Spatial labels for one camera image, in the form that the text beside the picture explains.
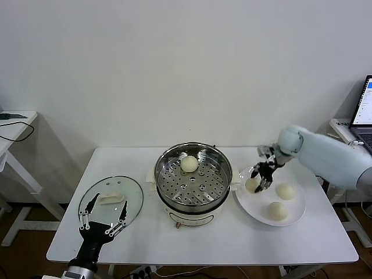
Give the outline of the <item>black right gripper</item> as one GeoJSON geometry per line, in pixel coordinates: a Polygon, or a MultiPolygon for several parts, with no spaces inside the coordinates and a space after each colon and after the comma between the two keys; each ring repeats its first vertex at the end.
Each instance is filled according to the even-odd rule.
{"type": "Polygon", "coordinates": [[[255,164],[251,172],[251,178],[255,178],[257,175],[260,175],[261,178],[259,185],[255,189],[255,193],[268,189],[273,182],[273,173],[284,165],[285,163],[279,164],[276,159],[255,164]]]}

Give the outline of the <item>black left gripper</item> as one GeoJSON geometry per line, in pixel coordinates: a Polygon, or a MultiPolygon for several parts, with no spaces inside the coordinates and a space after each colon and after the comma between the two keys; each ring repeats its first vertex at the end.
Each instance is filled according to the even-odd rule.
{"type": "Polygon", "coordinates": [[[127,200],[125,200],[118,221],[111,227],[107,224],[89,220],[89,216],[99,196],[100,193],[95,194],[87,205],[78,211],[79,230],[81,230],[80,234],[83,238],[83,243],[76,256],[77,266],[96,264],[102,247],[113,241],[111,235],[119,234],[126,227],[127,200]]]}

